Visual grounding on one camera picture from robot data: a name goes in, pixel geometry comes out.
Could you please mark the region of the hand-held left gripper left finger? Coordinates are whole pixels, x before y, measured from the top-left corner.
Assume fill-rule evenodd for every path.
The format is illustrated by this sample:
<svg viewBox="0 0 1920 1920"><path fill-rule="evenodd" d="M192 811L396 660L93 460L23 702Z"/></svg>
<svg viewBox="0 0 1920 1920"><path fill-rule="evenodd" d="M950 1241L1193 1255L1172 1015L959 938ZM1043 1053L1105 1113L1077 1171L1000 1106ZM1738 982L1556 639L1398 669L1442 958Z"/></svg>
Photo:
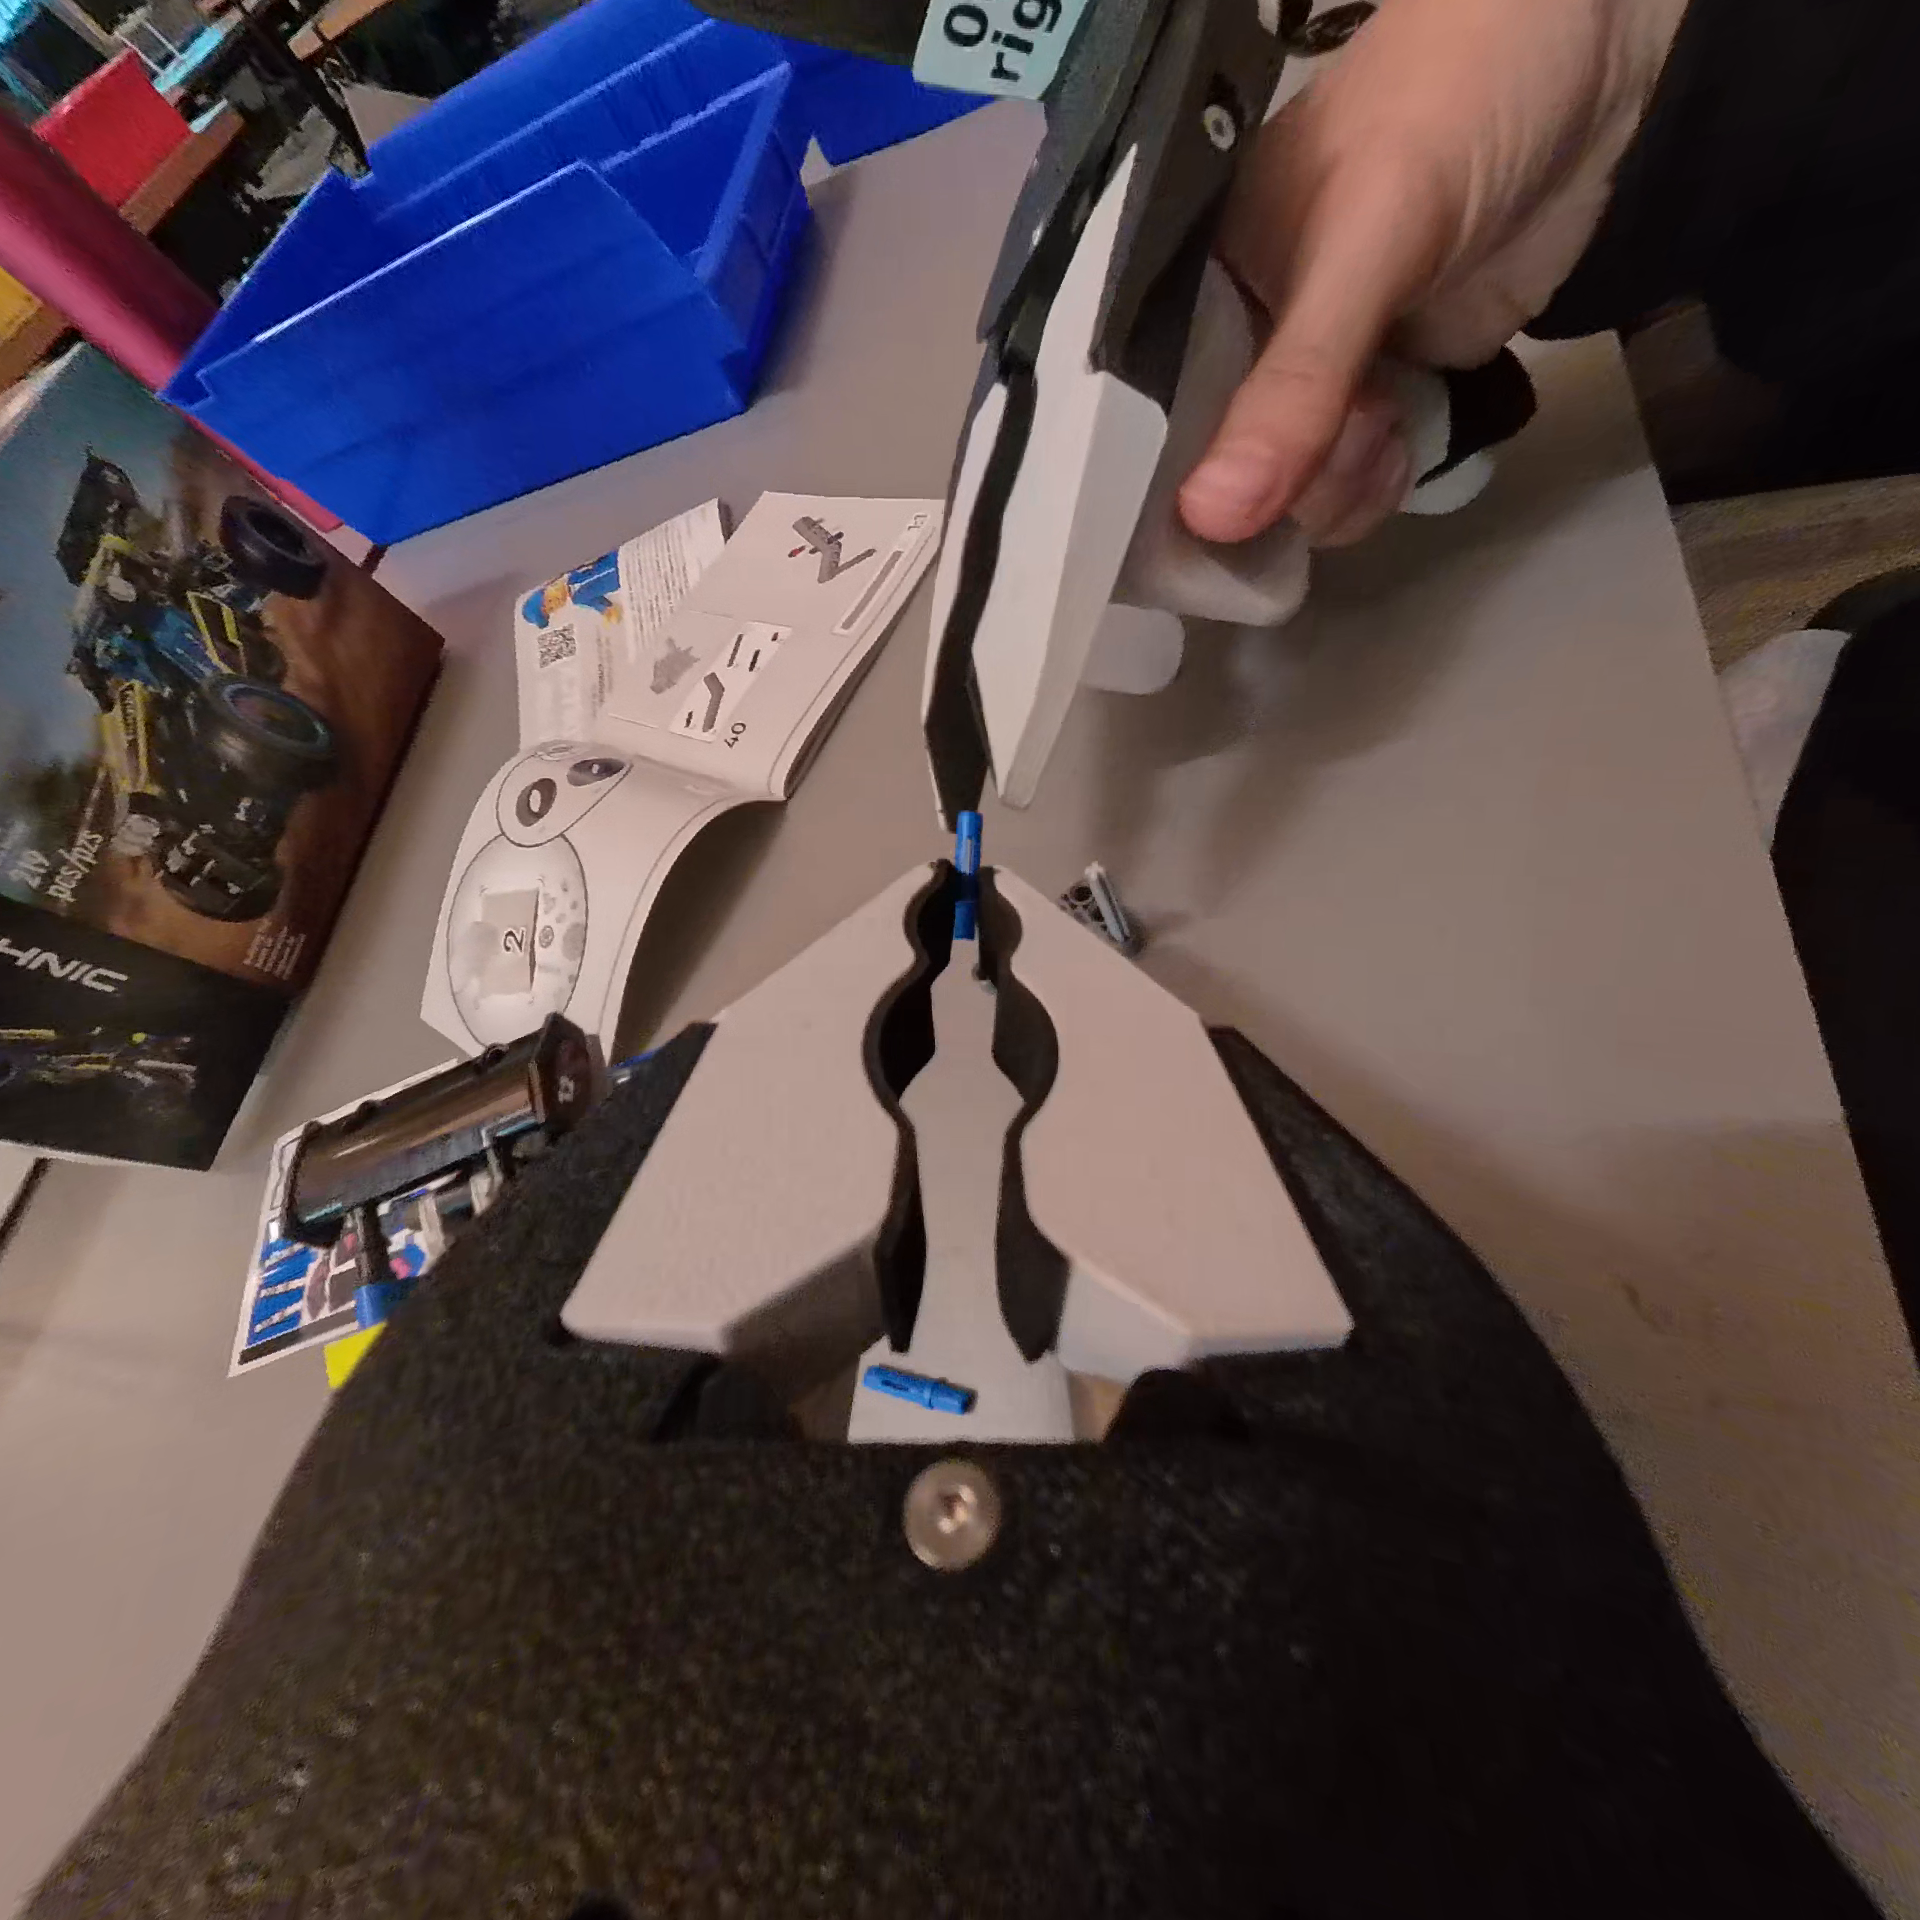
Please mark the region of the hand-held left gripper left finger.
<svg viewBox="0 0 1920 1920"><path fill-rule="evenodd" d="M561 1324L655 1351L896 1351L928 1304L921 1137L932 1061L928 861L738 996L616 1197Z"/></svg>

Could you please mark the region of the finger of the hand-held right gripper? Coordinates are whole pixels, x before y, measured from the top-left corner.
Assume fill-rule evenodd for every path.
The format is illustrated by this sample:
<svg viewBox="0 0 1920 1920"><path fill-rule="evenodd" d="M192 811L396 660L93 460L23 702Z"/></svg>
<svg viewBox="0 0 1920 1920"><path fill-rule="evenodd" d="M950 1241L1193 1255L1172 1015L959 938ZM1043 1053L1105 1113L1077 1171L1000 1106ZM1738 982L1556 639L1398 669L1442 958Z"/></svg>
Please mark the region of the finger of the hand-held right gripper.
<svg viewBox="0 0 1920 1920"><path fill-rule="evenodd" d="M976 687L976 633L992 595L1000 514L1023 474L1036 414L1027 367L980 367L968 436L943 480L943 543L932 574L932 646L928 646L928 770L942 811L976 811L987 791L987 723Z"/></svg>
<svg viewBox="0 0 1920 1920"><path fill-rule="evenodd" d="M1023 460L992 525L992 582L976 626L976 707L1000 807L1027 807L1116 600L1172 414L1090 370L1090 319L1137 188L1137 145L1098 188L1027 367Z"/></svg>

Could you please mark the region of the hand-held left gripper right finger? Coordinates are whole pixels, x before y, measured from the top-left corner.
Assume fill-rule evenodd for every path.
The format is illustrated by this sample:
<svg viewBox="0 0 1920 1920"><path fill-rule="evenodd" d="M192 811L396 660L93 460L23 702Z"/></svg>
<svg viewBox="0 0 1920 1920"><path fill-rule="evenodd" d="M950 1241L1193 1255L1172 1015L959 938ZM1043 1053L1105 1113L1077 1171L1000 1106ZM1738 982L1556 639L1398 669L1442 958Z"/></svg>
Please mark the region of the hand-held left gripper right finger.
<svg viewBox="0 0 1920 1920"><path fill-rule="evenodd" d="M1351 1312L1193 1001L980 867L992 1069L1013 1086L992 1304L1023 1361L1181 1375L1332 1351Z"/></svg>

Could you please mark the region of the grey bent lego beam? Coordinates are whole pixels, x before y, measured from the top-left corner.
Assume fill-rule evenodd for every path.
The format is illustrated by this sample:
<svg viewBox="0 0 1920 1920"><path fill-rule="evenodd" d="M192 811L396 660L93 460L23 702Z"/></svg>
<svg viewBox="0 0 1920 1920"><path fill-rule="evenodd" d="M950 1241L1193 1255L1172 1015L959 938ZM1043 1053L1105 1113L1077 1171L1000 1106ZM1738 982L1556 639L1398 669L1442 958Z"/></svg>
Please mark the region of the grey bent lego beam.
<svg viewBox="0 0 1920 1920"><path fill-rule="evenodd" d="M1144 954L1144 928L1098 861L1088 861L1077 886L1059 892L1059 910L1088 928L1090 938L1105 938L1122 958Z"/></svg>

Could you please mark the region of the person's right forearm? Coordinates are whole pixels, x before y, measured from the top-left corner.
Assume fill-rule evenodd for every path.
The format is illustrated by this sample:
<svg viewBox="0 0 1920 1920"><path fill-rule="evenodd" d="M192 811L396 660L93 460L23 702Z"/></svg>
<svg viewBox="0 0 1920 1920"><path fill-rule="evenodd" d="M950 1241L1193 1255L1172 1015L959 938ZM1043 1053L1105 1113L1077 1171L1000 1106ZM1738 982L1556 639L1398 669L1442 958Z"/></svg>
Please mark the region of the person's right forearm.
<svg viewBox="0 0 1920 1920"><path fill-rule="evenodd" d="M1663 63L1600 235L1533 344L1693 318L1755 389L1755 452L1687 497L1913 474L1920 436L1920 6L1701 0Z"/></svg>

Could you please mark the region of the lego instruction booklet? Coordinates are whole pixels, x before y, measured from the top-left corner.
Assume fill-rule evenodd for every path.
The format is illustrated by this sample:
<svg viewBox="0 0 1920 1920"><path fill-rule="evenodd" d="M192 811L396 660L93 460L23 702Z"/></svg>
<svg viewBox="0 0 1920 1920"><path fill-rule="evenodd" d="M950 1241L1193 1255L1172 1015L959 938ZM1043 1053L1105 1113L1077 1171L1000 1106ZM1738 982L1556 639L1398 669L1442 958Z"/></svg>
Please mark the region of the lego instruction booklet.
<svg viewBox="0 0 1920 1920"><path fill-rule="evenodd" d="M942 497L696 506L515 608L518 755L471 807L422 1024L489 1053L549 1015L616 1039L672 861L786 807L942 557Z"/></svg>

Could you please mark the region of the partly built lego model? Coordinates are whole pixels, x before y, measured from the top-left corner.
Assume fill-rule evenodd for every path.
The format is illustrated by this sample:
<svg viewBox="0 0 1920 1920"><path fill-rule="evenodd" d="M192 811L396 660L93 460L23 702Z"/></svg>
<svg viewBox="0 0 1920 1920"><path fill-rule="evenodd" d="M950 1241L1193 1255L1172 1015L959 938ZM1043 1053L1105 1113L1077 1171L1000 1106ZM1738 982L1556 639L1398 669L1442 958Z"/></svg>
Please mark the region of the partly built lego model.
<svg viewBox="0 0 1920 1920"><path fill-rule="evenodd" d="M536 1039L486 1045L480 1061L417 1069L294 1126L287 1224L312 1248L360 1241L360 1312L372 1319L372 1328L322 1344L329 1386L349 1377L402 1312L388 1312L376 1202L429 1179L456 1179L440 1197L456 1248L607 1086L601 1045L584 1024L549 1015Z"/></svg>

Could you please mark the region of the lego sticker sheet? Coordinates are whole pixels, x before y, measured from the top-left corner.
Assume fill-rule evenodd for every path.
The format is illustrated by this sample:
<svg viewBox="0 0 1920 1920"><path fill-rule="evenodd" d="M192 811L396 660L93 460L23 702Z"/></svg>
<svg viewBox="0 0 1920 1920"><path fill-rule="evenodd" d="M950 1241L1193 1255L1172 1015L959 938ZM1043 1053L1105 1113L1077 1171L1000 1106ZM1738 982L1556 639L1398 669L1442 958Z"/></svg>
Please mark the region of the lego sticker sheet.
<svg viewBox="0 0 1920 1920"><path fill-rule="evenodd" d="M237 1328L229 1328L229 1377L264 1367L264 1361L372 1328L372 1319L360 1312L360 1286L367 1286L360 1279L360 1241L347 1234L329 1248L312 1248L287 1224L294 1139L305 1137L281 1137L274 1155L264 1155L264 1197L257 1197L248 1304L237 1304ZM446 1224L440 1224L446 1183L456 1179L429 1179L429 1183L376 1202L388 1273L396 1273L388 1312L405 1304L417 1279L440 1261L440 1248L446 1248Z"/></svg>

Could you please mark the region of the lego set box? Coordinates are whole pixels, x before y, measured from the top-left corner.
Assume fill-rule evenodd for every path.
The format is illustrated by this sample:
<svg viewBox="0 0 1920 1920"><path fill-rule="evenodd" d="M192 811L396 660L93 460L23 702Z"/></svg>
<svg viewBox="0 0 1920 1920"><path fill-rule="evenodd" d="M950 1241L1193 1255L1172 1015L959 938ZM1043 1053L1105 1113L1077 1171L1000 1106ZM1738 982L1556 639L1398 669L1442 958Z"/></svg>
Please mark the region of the lego set box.
<svg viewBox="0 0 1920 1920"><path fill-rule="evenodd" d="M440 639L74 344L0 429L0 1139L209 1171Z"/></svg>

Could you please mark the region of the person's right hand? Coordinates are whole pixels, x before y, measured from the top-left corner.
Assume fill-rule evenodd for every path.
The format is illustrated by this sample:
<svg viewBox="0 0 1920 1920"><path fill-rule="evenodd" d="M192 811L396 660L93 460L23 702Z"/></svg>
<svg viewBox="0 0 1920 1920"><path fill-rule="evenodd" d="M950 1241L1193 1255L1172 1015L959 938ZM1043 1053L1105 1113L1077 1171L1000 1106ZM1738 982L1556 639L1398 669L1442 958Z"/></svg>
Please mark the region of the person's right hand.
<svg viewBox="0 0 1920 1920"><path fill-rule="evenodd" d="M1591 248L1681 0L1388 0L1244 158L1221 269L1266 318L1181 529L1351 543L1411 497L1388 356L1473 370Z"/></svg>

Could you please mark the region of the small blue plastic bin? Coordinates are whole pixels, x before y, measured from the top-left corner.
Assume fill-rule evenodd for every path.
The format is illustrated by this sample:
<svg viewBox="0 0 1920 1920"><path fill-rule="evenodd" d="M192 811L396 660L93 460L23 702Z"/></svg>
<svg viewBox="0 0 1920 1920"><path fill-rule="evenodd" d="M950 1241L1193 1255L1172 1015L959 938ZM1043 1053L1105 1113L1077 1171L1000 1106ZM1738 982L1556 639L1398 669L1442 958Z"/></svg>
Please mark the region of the small blue plastic bin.
<svg viewBox="0 0 1920 1920"><path fill-rule="evenodd" d="M980 91L942 91L921 82L902 63L818 46L798 32L781 32L781 53L793 63L798 126L837 166L942 131L987 108Z"/></svg>

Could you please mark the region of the large blue plastic bin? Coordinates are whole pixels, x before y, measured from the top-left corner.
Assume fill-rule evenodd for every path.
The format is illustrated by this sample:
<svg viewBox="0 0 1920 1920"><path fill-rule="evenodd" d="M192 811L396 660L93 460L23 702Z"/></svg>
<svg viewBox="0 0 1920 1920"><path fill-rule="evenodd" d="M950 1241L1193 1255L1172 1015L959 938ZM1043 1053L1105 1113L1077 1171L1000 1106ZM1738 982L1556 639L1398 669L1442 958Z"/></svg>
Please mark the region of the large blue plastic bin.
<svg viewBox="0 0 1920 1920"><path fill-rule="evenodd" d="M160 399L367 538L624 460L757 399L798 158L769 32L576 6L322 175Z"/></svg>

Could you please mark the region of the person's black clothing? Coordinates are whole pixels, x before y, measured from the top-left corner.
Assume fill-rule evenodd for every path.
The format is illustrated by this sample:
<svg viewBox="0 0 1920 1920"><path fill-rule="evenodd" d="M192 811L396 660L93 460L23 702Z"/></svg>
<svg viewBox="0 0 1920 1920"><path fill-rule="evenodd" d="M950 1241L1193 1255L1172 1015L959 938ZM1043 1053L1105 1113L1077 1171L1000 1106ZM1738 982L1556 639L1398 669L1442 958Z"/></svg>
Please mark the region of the person's black clothing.
<svg viewBox="0 0 1920 1920"><path fill-rule="evenodd" d="M1771 878L1907 1340L1920 1340L1920 574L1822 608L1842 639L1771 819Z"/></svg>

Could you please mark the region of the maroon cylinder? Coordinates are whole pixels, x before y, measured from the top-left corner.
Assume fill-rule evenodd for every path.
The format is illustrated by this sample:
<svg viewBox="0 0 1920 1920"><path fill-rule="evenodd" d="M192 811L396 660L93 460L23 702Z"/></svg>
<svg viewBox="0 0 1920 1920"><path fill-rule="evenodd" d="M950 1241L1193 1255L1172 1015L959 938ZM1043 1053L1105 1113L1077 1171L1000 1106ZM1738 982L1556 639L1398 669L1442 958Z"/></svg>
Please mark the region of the maroon cylinder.
<svg viewBox="0 0 1920 1920"><path fill-rule="evenodd" d="M148 232L14 119L0 119L0 269L148 389L168 389L220 318Z"/></svg>

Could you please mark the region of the red plastic bin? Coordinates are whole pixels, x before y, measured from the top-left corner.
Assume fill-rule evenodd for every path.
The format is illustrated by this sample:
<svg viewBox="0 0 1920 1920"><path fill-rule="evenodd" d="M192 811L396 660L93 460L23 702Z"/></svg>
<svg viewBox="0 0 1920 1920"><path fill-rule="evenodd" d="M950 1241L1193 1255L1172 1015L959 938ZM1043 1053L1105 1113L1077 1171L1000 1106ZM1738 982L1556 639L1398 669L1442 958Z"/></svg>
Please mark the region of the red plastic bin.
<svg viewBox="0 0 1920 1920"><path fill-rule="evenodd" d="M32 119L32 140L118 209L196 140L196 126L156 91L141 46L118 46Z"/></svg>

